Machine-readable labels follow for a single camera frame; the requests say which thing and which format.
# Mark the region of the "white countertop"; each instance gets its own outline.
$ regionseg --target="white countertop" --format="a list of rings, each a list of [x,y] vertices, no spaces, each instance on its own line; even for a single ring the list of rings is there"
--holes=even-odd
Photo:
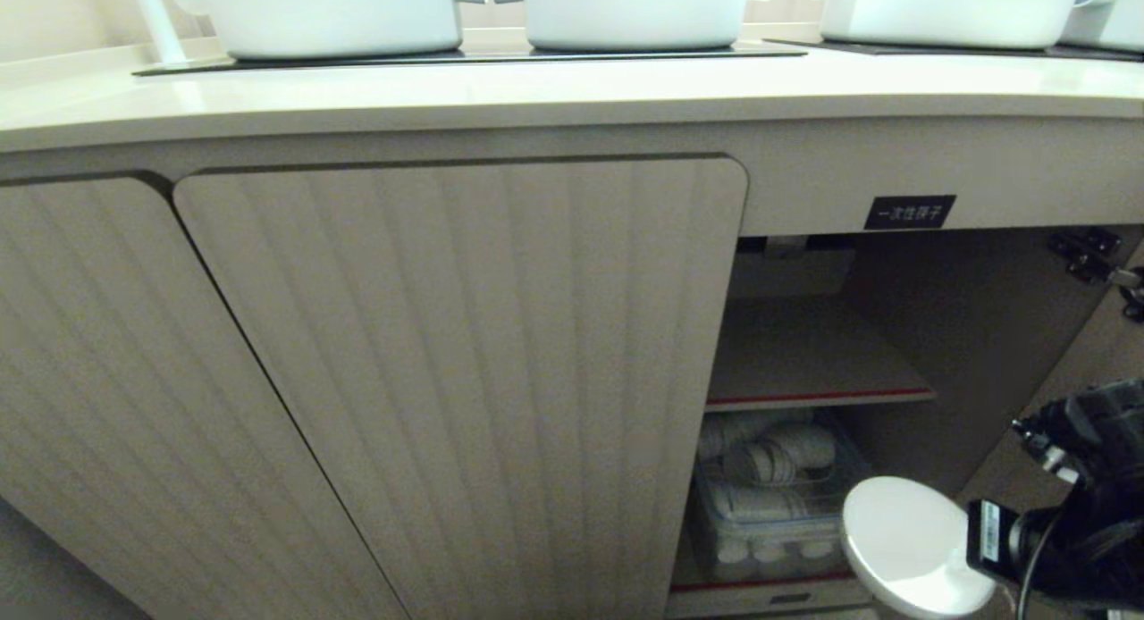
[[[915,116],[1144,120],[1144,63],[952,55],[315,67],[134,78],[122,47],[0,65],[0,153],[424,128]]]

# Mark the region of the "ribbed cabinet door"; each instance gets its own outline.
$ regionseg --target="ribbed cabinet door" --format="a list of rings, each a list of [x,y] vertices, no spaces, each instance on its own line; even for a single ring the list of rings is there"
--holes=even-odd
[[[0,188],[0,494],[165,619],[398,619],[154,189]]]
[[[188,177],[410,614],[661,618],[746,190],[724,159]]]

